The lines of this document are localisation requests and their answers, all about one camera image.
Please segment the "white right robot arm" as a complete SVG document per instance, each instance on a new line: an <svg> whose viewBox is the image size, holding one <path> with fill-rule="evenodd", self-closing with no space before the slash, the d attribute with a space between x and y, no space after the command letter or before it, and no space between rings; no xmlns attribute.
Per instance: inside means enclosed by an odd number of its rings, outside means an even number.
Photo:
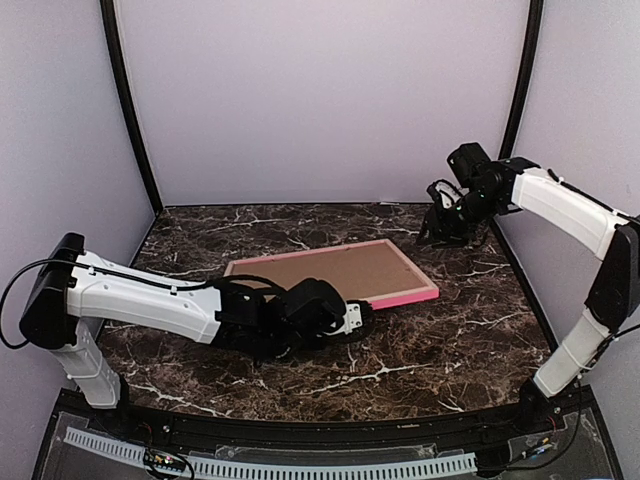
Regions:
<svg viewBox="0 0 640 480"><path fill-rule="evenodd" d="M540 396L528 396L511 410L511 426L530 434L549 416L542 397L559 394L630 333L625 323L639 306L639 220L522 157L490 161L455 154L448 163L456 180L439 179L427 187L432 204L418 243L463 247L481 224L525 211L577 241L599 264L578 320L533 375Z"/></svg>

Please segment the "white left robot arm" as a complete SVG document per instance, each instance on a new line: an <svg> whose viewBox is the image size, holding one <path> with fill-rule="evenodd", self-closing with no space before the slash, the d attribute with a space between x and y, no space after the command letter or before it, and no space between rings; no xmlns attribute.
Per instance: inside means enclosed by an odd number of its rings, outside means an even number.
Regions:
<svg viewBox="0 0 640 480"><path fill-rule="evenodd" d="M39 267L20 332L54 355L120 436L134 435L141 415L126 402L127 385L108 365L86 319L162 330L261 359L286 355L300 340L275 308L284 291L272 284L257 289L225 278L198 283L147 274L85 250L76 233L64 235Z"/></svg>

